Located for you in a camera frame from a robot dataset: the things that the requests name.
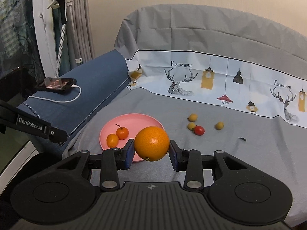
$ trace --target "blue armrest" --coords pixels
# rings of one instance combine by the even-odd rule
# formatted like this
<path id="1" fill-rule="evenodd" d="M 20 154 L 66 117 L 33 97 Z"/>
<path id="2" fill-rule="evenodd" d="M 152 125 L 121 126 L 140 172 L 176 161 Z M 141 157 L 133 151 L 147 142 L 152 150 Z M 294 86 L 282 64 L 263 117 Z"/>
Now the blue armrest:
<path id="1" fill-rule="evenodd" d="M 80 97 L 74 102 L 59 104 L 29 98 L 19 105 L 19 109 L 50 122 L 52 126 L 65 130 L 68 134 L 68 140 L 62 146 L 40 137 L 29 136 L 38 151 L 47 151 L 62 157 L 62 152 L 80 129 L 128 85 L 130 79 L 127 71 L 124 57 L 113 50 L 62 76 L 75 78 L 77 85 L 82 88 Z M 35 96 L 67 101 L 75 98 L 78 93 L 79 89 L 75 88 L 65 95 L 39 91 Z"/>

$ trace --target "smartphone screen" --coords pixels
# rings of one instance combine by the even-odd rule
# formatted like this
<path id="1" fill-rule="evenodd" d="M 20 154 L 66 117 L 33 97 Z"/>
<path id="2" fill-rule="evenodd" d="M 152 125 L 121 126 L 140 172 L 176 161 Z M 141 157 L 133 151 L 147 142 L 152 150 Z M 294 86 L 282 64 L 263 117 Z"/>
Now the smartphone screen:
<path id="1" fill-rule="evenodd" d="M 44 88 L 54 89 L 54 90 L 65 90 L 64 87 L 69 83 L 71 83 L 69 79 L 46 78 L 39 85 L 39 87 L 44 87 Z"/>

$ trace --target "silver bolt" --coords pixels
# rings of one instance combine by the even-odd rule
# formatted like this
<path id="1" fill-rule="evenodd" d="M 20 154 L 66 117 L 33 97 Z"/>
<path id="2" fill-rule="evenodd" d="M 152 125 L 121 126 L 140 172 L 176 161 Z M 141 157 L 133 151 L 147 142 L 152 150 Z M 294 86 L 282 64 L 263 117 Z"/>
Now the silver bolt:
<path id="1" fill-rule="evenodd" d="M 187 186 L 192 189 L 197 189 L 201 187 L 201 183 L 199 181 L 189 181 L 187 182 Z"/>
<path id="2" fill-rule="evenodd" d="M 115 182 L 115 181 L 104 181 L 101 185 L 106 189 L 112 189 L 112 188 L 115 188 L 117 186 L 117 182 Z"/>

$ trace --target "plate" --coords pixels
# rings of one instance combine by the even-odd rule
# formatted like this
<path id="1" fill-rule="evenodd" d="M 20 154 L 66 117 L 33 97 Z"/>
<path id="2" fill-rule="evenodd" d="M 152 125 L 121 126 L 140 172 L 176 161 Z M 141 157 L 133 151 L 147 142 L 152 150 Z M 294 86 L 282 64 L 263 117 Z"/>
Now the plate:
<path id="1" fill-rule="evenodd" d="M 109 149 L 106 144 L 106 138 L 109 134 L 116 133 L 116 130 L 119 128 L 116 124 L 120 125 L 121 127 L 126 127 L 129 131 L 129 135 L 125 140 L 119 140 L 119 143 L 116 146 L 117 148 L 123 148 L 130 138 L 134 139 L 136 134 L 139 133 L 140 130 L 148 126 L 157 126 L 161 129 L 164 129 L 164 127 L 158 120 L 145 114 L 130 113 L 118 116 L 107 122 L 100 132 L 99 143 L 103 150 Z M 143 161 L 143 159 L 135 153 L 133 162 L 139 161 Z"/>

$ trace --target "deer head print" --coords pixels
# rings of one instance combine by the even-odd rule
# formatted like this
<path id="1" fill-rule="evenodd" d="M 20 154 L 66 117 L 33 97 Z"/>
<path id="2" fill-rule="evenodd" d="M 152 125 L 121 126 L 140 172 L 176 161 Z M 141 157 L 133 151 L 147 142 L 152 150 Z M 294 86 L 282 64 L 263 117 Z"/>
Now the deer head print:
<path id="1" fill-rule="evenodd" d="M 191 73 L 191 76 L 189 78 L 187 78 L 187 76 L 185 75 L 185 79 L 183 79 L 181 81 L 174 81 L 174 75 L 171 77 L 171 74 L 170 74 L 171 70 L 173 70 L 173 69 L 174 68 L 171 68 L 167 73 L 166 73 L 166 70 L 164 69 L 167 78 L 170 81 L 172 81 L 172 83 L 171 83 L 171 85 L 170 85 L 170 87 L 168 89 L 168 92 L 170 94 L 178 94 L 178 95 L 182 95 L 182 96 L 191 96 L 191 95 L 193 95 L 193 92 L 186 91 L 186 90 L 180 88 L 179 83 L 180 82 L 190 82 L 190 81 L 194 80 L 198 73 L 196 73 L 196 75 L 194 76 L 194 74 L 189 69 L 189 71 Z"/>
<path id="2" fill-rule="evenodd" d="M 270 88 L 271 94 L 273 95 L 274 98 L 278 98 L 279 101 L 283 103 L 283 105 L 284 105 L 285 118 L 286 118 L 289 122 L 297 123 L 297 122 L 299 121 L 298 117 L 295 116 L 295 115 L 293 115 L 293 114 L 291 114 L 291 113 L 289 113 L 289 112 L 287 111 L 287 106 L 289 105 L 289 102 L 291 102 L 291 101 L 293 101 L 293 100 L 295 99 L 296 94 L 295 94 L 295 96 L 293 97 L 293 93 L 289 90 L 290 93 L 291 93 L 291 97 L 289 97 L 289 95 L 287 95 L 287 99 L 284 101 L 283 98 L 282 98 L 282 96 L 279 95 L 279 92 L 277 92 L 277 94 L 274 93 L 274 90 L 275 90 L 275 89 L 276 89 L 276 88 L 274 88 L 273 91 L 272 91 L 271 88 Z"/>

